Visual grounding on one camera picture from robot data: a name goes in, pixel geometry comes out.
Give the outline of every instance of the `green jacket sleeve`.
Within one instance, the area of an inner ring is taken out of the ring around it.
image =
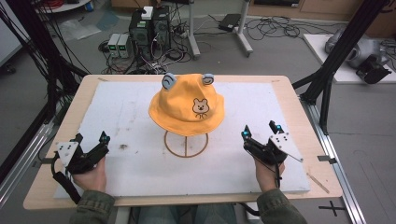
[[[114,201],[114,198],[108,194],[86,190],[81,196],[76,213],[70,217],[69,223],[107,223]]]
[[[257,199],[260,217],[265,224],[301,224],[307,223],[280,189],[272,189]]]

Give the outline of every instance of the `electronic device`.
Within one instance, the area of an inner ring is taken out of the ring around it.
[[[134,55],[144,57],[146,60],[151,60],[151,42],[154,38],[152,21],[142,20],[142,10],[137,10],[132,14],[131,23],[129,25],[129,35],[133,42]]]
[[[152,18],[153,7],[143,7],[142,20],[149,21]]]
[[[219,24],[219,29],[231,32],[241,19],[241,14],[227,14]]]
[[[120,36],[121,36],[120,34],[113,34],[107,43],[110,56],[113,58],[120,57],[119,50],[117,49],[117,43],[119,42]]]
[[[326,53],[330,53],[335,44],[341,38],[343,29],[338,29],[325,44]],[[356,74],[367,84],[375,84],[382,78],[391,74],[383,66],[389,62],[387,50],[382,47],[378,40],[363,36],[346,56],[346,63],[357,69]]]
[[[162,50],[170,49],[171,38],[169,6],[155,8],[152,22],[154,25],[155,38],[157,40],[157,48],[160,47]]]
[[[291,156],[297,161],[303,161],[303,157],[294,145],[289,133],[283,131],[282,126],[276,125],[273,120],[270,121],[269,126],[274,135],[269,137],[266,145],[252,138],[247,125],[245,126],[245,130],[241,132],[241,135],[244,140],[244,149],[247,153],[265,166],[275,166],[276,184],[279,187],[281,179],[279,164],[288,156]]]
[[[117,49],[121,58],[129,58],[132,54],[132,42],[129,35],[122,34],[119,42],[117,43]]]
[[[300,0],[254,0],[255,5],[297,7]]]
[[[56,143],[58,150],[55,151],[55,156],[51,162],[52,177],[62,185],[75,203],[78,203],[81,197],[67,174],[78,175],[92,170],[95,164],[107,154],[107,145],[110,142],[110,137],[102,132],[99,137],[99,144],[88,153],[84,153],[80,146],[82,138],[82,135],[78,133],[76,138],[69,142]],[[58,159],[61,159],[64,165],[65,174],[55,172],[55,162]]]
[[[271,120],[270,127],[274,133],[284,133],[280,125],[275,126],[275,128],[274,125],[275,123]],[[244,149],[262,163],[275,165],[282,163],[288,157],[288,154],[276,147],[271,138],[268,140],[266,145],[263,145],[253,139],[251,137],[250,129],[247,125],[241,134],[242,138],[244,139]]]

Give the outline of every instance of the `white board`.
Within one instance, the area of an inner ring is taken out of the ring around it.
[[[324,63],[327,59],[328,54],[324,50],[324,47],[330,37],[332,37],[332,35],[304,35],[305,42],[308,44],[309,48],[314,51],[321,63]],[[387,65],[384,65],[384,68],[392,73],[385,76],[377,84],[396,83],[396,73]],[[347,63],[341,64],[334,75],[334,81],[338,84],[365,84],[365,82],[356,75],[356,69],[350,67]]]
[[[192,195],[260,192],[252,157],[243,149],[241,132],[266,143],[269,121],[287,124],[271,84],[214,83],[224,96],[225,118],[209,134],[206,150],[193,158],[172,155],[163,142],[165,130],[149,117],[149,103],[161,82],[103,82],[81,123],[82,148],[91,150],[102,131],[111,137],[106,156],[107,188],[113,196]],[[194,137],[189,141],[201,141]],[[303,165],[288,157],[281,189],[309,191]],[[56,198],[68,195],[59,187]]]

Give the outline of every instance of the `black bracket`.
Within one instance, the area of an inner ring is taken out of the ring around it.
[[[302,101],[311,105],[315,104],[323,92],[319,125],[326,135],[332,79],[335,72],[387,3],[388,0],[364,0],[319,70],[292,84],[294,89],[298,89],[311,83],[300,97]]]
[[[337,163],[337,160],[335,158],[330,158],[330,156],[318,156],[319,161],[328,161],[329,164],[335,164]]]

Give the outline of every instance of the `gray floor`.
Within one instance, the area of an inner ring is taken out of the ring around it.
[[[92,13],[74,10],[60,13],[59,21],[84,19],[81,24],[97,24],[108,11],[106,7]],[[106,60],[97,46],[112,33],[127,32],[128,17],[121,17],[114,26],[99,34],[82,40],[67,41],[81,62],[93,73],[100,74],[106,68]],[[201,16],[196,26],[210,18]],[[213,27],[212,21],[203,27]],[[335,31],[338,26],[327,27]],[[215,75],[283,75],[291,82],[306,77],[319,69],[320,64],[302,39],[280,37],[255,41],[247,40],[254,49],[249,58],[241,50],[234,35],[196,36],[201,57],[188,63],[169,65],[169,72],[213,73]],[[24,131],[46,102],[46,82],[25,52],[12,60],[17,73],[0,74],[0,162],[15,146]],[[305,87],[297,90],[304,92]],[[396,89],[394,84],[340,85],[332,86],[329,112],[329,132],[334,147],[345,169],[367,223],[395,223],[396,214]],[[0,210],[2,223],[67,223],[73,212],[68,210],[27,211],[22,207],[24,197],[38,170],[32,166],[15,188],[5,206]],[[294,202],[309,223],[348,223],[347,213],[318,209],[328,206],[326,200]],[[342,200],[333,200],[334,206],[343,207]],[[240,223],[246,223],[243,216]]]

